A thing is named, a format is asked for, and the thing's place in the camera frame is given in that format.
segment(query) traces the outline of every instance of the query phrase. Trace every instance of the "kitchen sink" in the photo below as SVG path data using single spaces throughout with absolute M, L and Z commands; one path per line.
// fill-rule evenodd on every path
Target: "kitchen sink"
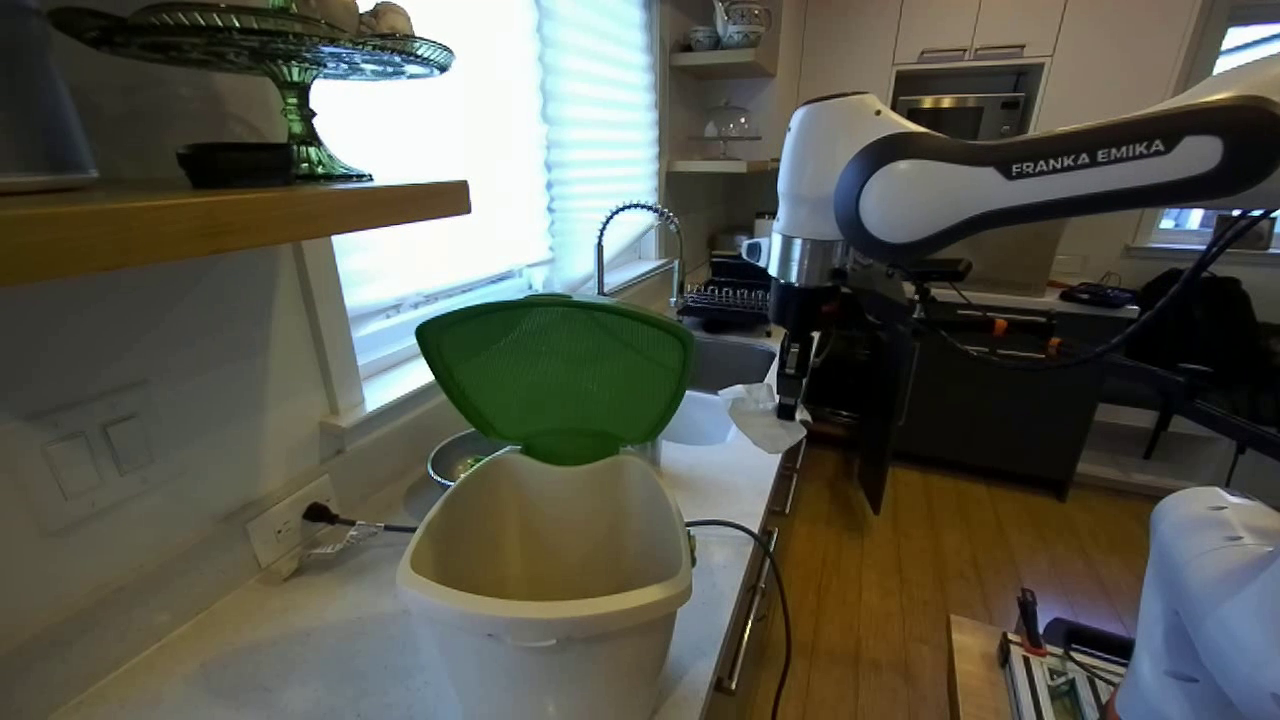
M 706 336 L 697 331 L 688 390 L 719 394 L 732 384 L 762 384 L 771 370 L 771 346 L 762 336 Z

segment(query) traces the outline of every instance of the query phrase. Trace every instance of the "franka emika robot arm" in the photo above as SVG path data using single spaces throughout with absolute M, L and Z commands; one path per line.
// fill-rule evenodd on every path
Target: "franka emika robot arm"
M 1280 206 L 1280 62 L 1211 75 L 1136 115 L 991 144 L 943 140 L 877 98 L 826 98 L 789 125 L 775 191 L 769 276 L 771 320 L 789 331 L 789 405 L 808 370 L 813 295 L 833 276 L 895 280 L 908 261 L 1023 221 Z M 1280 715 L 1271 507 L 1217 487 L 1161 501 L 1119 715 Z

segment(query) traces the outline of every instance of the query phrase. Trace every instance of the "wooden floor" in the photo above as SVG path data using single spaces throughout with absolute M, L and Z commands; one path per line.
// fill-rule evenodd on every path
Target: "wooden floor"
M 783 526 L 795 658 L 789 720 L 948 715 L 948 618 L 1018 625 L 1073 618 L 1131 637 L 1149 558 L 1149 498 L 1073 487 L 1069 501 L 965 473 L 895 465 L 874 515 L 850 455 L 813 446 Z M 769 715 L 781 618 L 756 637 L 744 692 L 712 715 Z

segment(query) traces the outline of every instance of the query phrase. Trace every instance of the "white wall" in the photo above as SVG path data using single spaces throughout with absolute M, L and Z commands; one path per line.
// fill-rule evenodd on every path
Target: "white wall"
M 72 42 L 57 62 L 103 182 L 181 185 L 172 153 L 190 140 L 283 137 L 267 79 Z M 251 577 L 240 529 L 267 498 L 316 473 L 367 480 L 321 450 L 330 390 L 292 249 L 0 287 L 0 336 L 0 715 L 44 715 Z M 48 480 L 41 416 L 121 384 L 143 384 L 161 480 L 57 533 L 30 494 Z M 378 473 L 434 450 L 418 432 L 426 419 Z

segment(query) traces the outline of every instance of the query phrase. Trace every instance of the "black cabinet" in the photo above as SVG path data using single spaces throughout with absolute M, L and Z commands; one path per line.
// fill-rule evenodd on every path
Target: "black cabinet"
M 1043 357 L 1082 357 L 1119 329 L 1124 315 L 1073 308 L 943 306 L 941 331 L 922 336 L 895 455 L 991 473 L 1064 498 L 1104 365 L 1043 370 Z

